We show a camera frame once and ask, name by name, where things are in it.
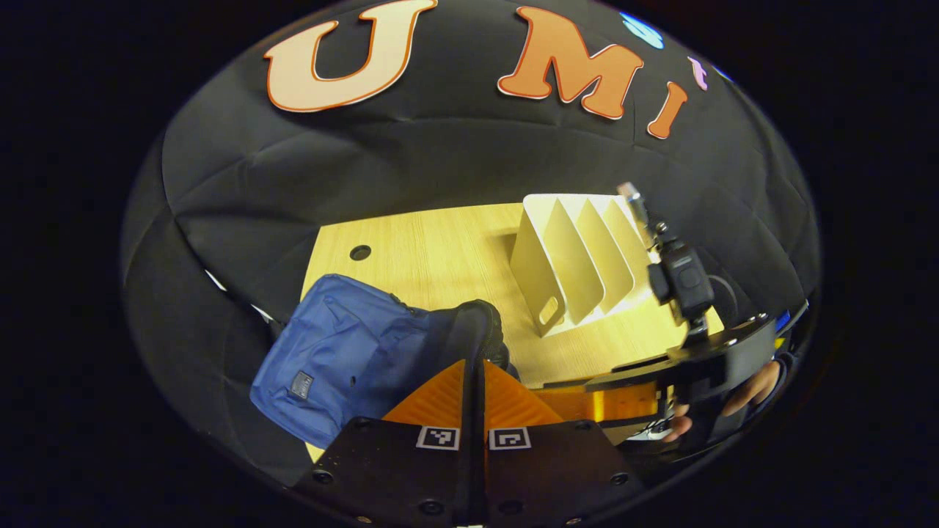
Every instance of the black fabric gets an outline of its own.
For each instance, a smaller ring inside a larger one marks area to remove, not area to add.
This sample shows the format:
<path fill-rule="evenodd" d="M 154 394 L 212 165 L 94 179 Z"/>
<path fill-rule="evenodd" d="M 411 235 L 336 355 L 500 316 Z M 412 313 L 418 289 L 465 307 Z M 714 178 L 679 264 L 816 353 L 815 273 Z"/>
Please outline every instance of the black fabric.
<path fill-rule="evenodd" d="M 287 321 L 322 225 L 533 193 L 613 194 L 630 180 L 698 249 L 705 269 L 734 288 L 736 315 L 717 306 L 726 324 L 781 313 L 817 287 L 815 211 L 770 120 L 707 57 L 668 35 L 656 50 L 599 3 L 526 4 L 576 23 L 591 54 L 617 43 L 642 57 L 620 120 L 586 112 L 579 98 L 564 104 L 556 93 L 532 101 L 498 91 L 528 33 L 519 4 L 502 0 L 451 0 L 422 13 L 407 70 L 371 99 L 312 114 L 276 109 L 264 52 L 335 20 L 316 69 L 350 74 L 367 57 L 371 33 L 358 16 L 374 4 L 335 5 L 238 56 L 178 112 L 138 176 L 120 255 L 128 318 L 154 379 L 196 429 L 282 482 L 308 466 L 302 444 L 248 402 L 271 329 L 203 269 Z M 706 92 L 689 55 L 709 72 Z M 547 80 L 556 85 L 553 71 Z M 645 127 L 668 81 L 688 102 L 660 140 Z"/>
<path fill-rule="evenodd" d="M 148 157 L 132 201 L 155 203 L 152 194 L 162 193 L 157 169 Z M 165 203 L 148 222 L 136 214 L 142 211 L 129 213 L 122 234 L 134 248 L 126 260 L 124 304 L 150 376 L 198 433 L 294 484 L 312 466 L 306 447 L 248 399 L 271 344 L 267 325 L 212 284 Z"/>
<path fill-rule="evenodd" d="M 611 121 L 555 94 L 531 101 L 499 93 L 496 82 L 514 70 L 527 35 L 518 4 L 441 2 L 420 15 L 408 69 L 385 92 L 313 114 L 275 109 L 263 53 L 336 20 L 317 72 L 352 73 L 371 31 L 357 18 L 361 5 L 339 4 L 259 42 L 167 129 L 166 197 L 187 240 L 224 284 L 275 318 L 299 302 L 320 225 L 531 193 L 611 194 L 627 179 L 703 248 L 708 272 L 739 288 L 738 317 L 779 313 L 816 286 L 818 233 L 797 163 L 735 85 L 711 70 L 708 90 L 698 89 L 687 57 L 707 67 L 705 57 L 668 36 L 664 50 L 653 49 L 598 3 L 535 2 L 575 22 L 591 53 L 620 43 L 643 58 L 626 116 Z M 667 81 L 680 82 L 688 102 L 659 140 L 645 124 Z"/>

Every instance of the blue circle sticker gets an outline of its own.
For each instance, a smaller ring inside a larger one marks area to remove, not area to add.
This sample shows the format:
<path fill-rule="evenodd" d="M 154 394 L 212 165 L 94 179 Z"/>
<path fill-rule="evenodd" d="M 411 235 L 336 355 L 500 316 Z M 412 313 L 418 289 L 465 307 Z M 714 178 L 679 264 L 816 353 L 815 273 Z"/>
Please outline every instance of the blue circle sticker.
<path fill-rule="evenodd" d="M 625 25 L 626 29 L 632 32 L 633 35 L 645 40 L 647 44 L 656 48 L 656 50 L 661 50 L 665 47 L 665 42 L 657 31 L 626 13 L 620 13 L 620 16 L 623 17 L 623 25 Z"/>

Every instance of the human hand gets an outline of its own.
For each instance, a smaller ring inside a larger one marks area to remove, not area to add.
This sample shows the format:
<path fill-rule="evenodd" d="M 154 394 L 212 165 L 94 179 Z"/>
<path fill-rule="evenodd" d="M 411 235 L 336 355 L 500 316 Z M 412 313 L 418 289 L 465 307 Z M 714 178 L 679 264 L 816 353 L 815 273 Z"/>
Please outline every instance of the human hand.
<path fill-rule="evenodd" d="M 747 403 L 760 405 L 776 388 L 777 381 L 779 381 L 779 363 L 771 361 L 750 377 L 744 386 L 737 389 L 720 415 L 730 416 L 743 409 Z"/>
<path fill-rule="evenodd" d="M 730 416 L 744 408 L 747 403 L 759 405 L 773 392 L 779 381 L 779 363 L 771 361 L 764 365 L 731 396 L 721 411 L 721 416 Z M 671 433 L 662 439 L 662 442 L 674 442 L 691 429 L 691 418 L 687 405 L 675 406 L 675 415 L 670 420 Z"/>

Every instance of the orange letter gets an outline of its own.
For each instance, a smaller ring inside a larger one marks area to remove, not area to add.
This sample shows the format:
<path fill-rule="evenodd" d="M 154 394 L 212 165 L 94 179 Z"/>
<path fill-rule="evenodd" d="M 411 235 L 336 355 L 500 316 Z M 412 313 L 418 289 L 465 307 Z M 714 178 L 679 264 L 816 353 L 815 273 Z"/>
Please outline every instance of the orange letter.
<path fill-rule="evenodd" d="M 561 101 L 573 101 L 596 83 L 580 102 L 584 109 L 610 119 L 623 116 L 626 91 L 636 70 L 642 68 L 638 55 L 611 44 L 589 56 L 577 27 L 563 16 L 539 8 L 516 11 L 528 21 L 529 34 L 516 71 L 499 79 L 502 93 L 544 99 L 551 94 L 545 77 L 553 64 Z"/>
<path fill-rule="evenodd" d="M 368 99 L 392 85 L 408 66 L 417 15 L 435 8 L 437 0 L 400 0 L 363 11 L 372 22 L 368 59 L 359 71 L 338 79 L 316 75 L 316 49 L 324 35 L 339 25 L 316 25 L 277 44 L 270 59 L 268 97 L 291 112 L 318 112 Z"/>
<path fill-rule="evenodd" d="M 668 87 L 669 95 L 665 98 L 662 109 L 658 111 L 658 117 L 646 127 L 646 130 L 649 131 L 650 134 L 659 139 L 669 137 L 671 123 L 674 122 L 675 117 L 678 116 L 678 110 L 688 101 L 688 94 L 686 94 L 680 86 L 669 81 Z"/>

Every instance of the bag label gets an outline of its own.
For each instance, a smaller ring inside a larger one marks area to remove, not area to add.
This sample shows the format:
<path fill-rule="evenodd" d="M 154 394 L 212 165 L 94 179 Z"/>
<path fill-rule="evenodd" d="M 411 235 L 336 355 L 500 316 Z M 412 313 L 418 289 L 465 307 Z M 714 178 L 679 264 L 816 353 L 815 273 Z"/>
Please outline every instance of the bag label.
<path fill-rule="evenodd" d="M 313 377 L 300 370 L 294 376 L 293 382 L 290 383 L 290 394 L 300 399 L 306 399 L 307 395 L 310 394 L 310 385 L 312 384 Z"/>

